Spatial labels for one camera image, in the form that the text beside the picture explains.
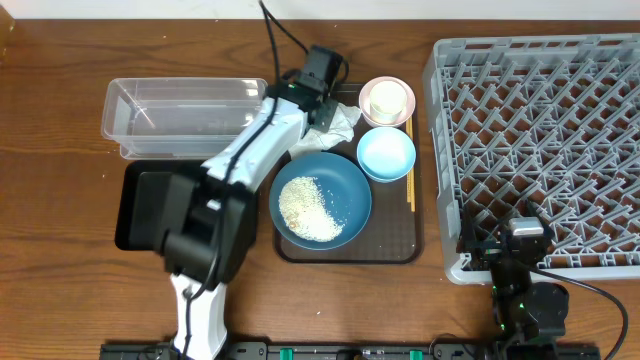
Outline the white napkin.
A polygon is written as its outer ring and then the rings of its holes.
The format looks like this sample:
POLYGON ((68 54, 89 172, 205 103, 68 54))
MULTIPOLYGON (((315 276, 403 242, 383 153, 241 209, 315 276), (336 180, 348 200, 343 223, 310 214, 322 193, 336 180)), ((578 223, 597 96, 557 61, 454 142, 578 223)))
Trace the white napkin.
POLYGON ((326 132, 310 129, 289 149, 290 157, 295 159, 302 155, 329 150, 341 142, 350 142, 360 117, 361 110, 358 107, 339 103, 329 129, 326 132))

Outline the white rice pile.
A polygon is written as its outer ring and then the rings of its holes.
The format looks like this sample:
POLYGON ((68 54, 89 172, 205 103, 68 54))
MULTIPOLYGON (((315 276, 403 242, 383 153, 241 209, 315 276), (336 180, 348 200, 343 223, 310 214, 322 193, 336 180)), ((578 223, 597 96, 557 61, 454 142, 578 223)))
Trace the white rice pile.
POLYGON ((324 196, 316 177, 295 177, 278 196, 278 208, 285 224, 298 237, 315 242, 329 242, 342 233, 339 224, 325 207, 324 196))

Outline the dark blue plate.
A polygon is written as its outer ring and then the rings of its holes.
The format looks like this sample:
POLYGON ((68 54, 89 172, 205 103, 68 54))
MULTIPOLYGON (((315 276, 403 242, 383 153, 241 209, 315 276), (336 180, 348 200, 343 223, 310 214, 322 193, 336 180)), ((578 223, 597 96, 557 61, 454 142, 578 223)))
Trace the dark blue plate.
POLYGON ((269 195, 272 221, 280 235, 298 247, 326 251, 353 240, 366 226, 372 211, 372 194, 362 171, 349 159, 328 152, 301 156, 287 163, 276 175, 269 195), (311 177, 325 200, 325 209, 342 231, 327 242, 306 240, 286 224, 279 209, 285 185, 297 177, 311 177))

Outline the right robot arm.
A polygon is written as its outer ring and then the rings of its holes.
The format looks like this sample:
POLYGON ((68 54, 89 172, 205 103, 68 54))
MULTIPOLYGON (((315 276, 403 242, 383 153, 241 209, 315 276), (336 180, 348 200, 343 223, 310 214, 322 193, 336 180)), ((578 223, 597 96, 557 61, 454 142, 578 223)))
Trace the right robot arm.
POLYGON ((484 238, 476 233, 470 211, 462 210, 459 247, 471 254, 473 267, 490 272, 494 316, 507 339, 533 342, 566 334, 568 291, 555 283, 532 280, 553 236, 531 203, 526 204, 524 216, 501 221, 484 238))

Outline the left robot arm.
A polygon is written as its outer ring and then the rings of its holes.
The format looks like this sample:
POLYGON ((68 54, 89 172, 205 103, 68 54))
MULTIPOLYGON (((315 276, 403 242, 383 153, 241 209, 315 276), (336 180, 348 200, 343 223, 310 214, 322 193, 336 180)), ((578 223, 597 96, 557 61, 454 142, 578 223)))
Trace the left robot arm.
POLYGON ((228 283, 255 239, 255 197, 282 155, 332 117, 334 77, 317 71, 268 87, 251 124, 193 175, 171 175, 154 239, 178 298, 173 347, 181 359, 214 359, 227 339, 228 283))

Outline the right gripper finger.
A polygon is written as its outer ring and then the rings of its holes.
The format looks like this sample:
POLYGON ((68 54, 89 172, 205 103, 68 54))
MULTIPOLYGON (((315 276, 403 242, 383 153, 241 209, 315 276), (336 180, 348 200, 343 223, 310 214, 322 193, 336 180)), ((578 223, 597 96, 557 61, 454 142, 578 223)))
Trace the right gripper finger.
POLYGON ((525 233, 527 235, 552 235, 553 231, 549 224, 540 216, 535 203, 526 200, 526 216, 528 221, 525 233))
POLYGON ((472 253, 478 248, 479 241, 476 237, 473 218, 467 206, 462 208, 460 225, 461 230, 456 251, 458 253, 472 253))

